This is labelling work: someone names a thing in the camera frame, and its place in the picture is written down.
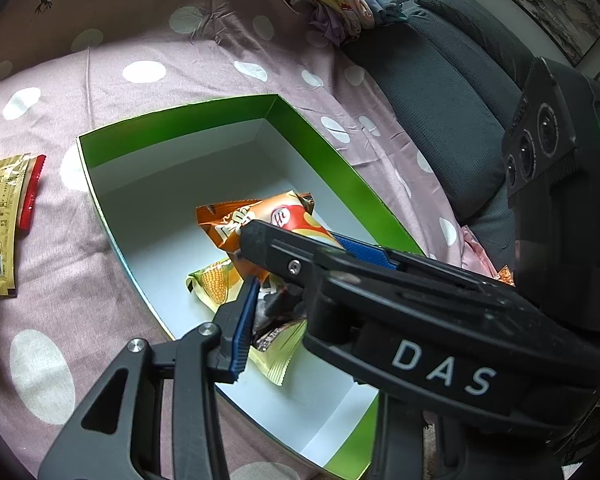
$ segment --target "blue gripper pad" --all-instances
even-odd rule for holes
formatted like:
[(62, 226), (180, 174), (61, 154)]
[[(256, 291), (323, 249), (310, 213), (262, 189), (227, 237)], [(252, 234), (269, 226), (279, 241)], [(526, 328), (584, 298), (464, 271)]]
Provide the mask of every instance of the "blue gripper pad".
[(384, 251), (381, 248), (365, 244), (364, 242), (360, 242), (358, 240), (354, 240), (353, 238), (348, 238), (337, 233), (331, 233), (331, 235), (337, 241), (339, 241), (344, 250), (349, 251), (357, 259), (363, 260), (364, 262), (368, 262), (370, 264), (376, 264), (381, 267), (387, 267), (388, 269), (396, 268), (396, 265), (389, 261), (389, 258), (386, 257), (386, 254), (384, 254)]

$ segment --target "polka dot fabric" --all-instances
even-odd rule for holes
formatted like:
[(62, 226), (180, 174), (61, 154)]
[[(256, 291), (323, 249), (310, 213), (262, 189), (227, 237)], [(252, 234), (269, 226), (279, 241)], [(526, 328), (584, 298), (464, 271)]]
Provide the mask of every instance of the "polka dot fabric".
[[(18, 297), (0, 299), (0, 432), (33, 473), (124, 343), (163, 340), (94, 214), (75, 137), (256, 93), (304, 115), (425, 254), (493, 271), (375, 82), (284, 0), (11, 0), (0, 15), (0, 158), (47, 160), (32, 231), (18, 241)], [(317, 473), (231, 407), (221, 413), (232, 480)]]

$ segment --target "box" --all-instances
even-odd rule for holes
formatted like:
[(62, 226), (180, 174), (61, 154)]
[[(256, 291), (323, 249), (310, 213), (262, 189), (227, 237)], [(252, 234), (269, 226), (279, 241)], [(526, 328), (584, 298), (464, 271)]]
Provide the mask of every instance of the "box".
[[(185, 286), (189, 272), (224, 257), (196, 224), (199, 205), (309, 191), (315, 217), (328, 229), (420, 252), (356, 171), (278, 95), (168, 108), (77, 142), (110, 243), (171, 338), (212, 319)], [(283, 446), (330, 474), (356, 480), (368, 466), (376, 390), (304, 347), (282, 386), (249, 362), (237, 383), (218, 389)]]

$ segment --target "bolt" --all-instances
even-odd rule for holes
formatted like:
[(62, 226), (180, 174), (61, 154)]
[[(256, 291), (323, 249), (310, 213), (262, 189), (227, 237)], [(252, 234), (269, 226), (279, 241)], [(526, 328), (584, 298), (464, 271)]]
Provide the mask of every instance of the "bolt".
[(216, 330), (218, 330), (218, 327), (210, 321), (207, 321), (198, 327), (198, 332), (201, 335), (213, 335), (216, 333)]
[(302, 264), (298, 260), (291, 260), (287, 266), (287, 269), (289, 269), (289, 272), (293, 276), (297, 276), (298, 274), (300, 274)]
[(359, 285), (362, 283), (362, 280), (359, 277), (348, 272), (343, 272), (342, 270), (330, 270), (330, 275), (332, 278), (337, 278), (338, 280), (350, 283), (351, 285)]
[(126, 344), (126, 349), (129, 350), (130, 352), (133, 352), (134, 354), (138, 353), (143, 348), (144, 348), (144, 339), (140, 339), (137, 337), (135, 339), (132, 339), (131, 341), (129, 341)]

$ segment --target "camera lens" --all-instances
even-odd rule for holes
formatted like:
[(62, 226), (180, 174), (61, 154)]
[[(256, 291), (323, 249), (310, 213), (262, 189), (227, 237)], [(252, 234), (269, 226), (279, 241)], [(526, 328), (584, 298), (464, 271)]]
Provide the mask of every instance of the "camera lens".
[(558, 125), (548, 105), (543, 105), (538, 112), (538, 136), (544, 154), (552, 156), (558, 145)]
[(529, 132), (526, 130), (525, 135), (520, 138), (518, 151), (520, 152), (520, 171), (522, 172), (522, 176), (530, 178), (536, 168), (536, 154), (529, 138)]
[(513, 186), (516, 183), (516, 161), (512, 155), (509, 155), (507, 159), (507, 178), (509, 179), (509, 185)]

